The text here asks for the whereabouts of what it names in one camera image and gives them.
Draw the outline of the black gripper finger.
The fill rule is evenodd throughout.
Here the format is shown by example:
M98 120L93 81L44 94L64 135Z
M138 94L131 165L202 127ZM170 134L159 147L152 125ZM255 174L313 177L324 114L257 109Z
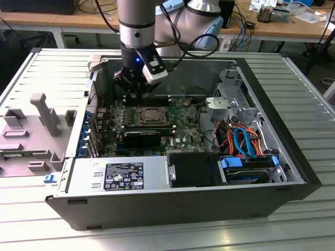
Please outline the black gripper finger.
M114 82L116 82L125 92L134 94L137 101L142 101L143 94L143 75L140 72L131 70L122 66L114 73Z
M143 101L144 96L147 93L151 93L159 85L160 82L156 84L149 84L149 82L144 77L142 77L140 83L140 101Z

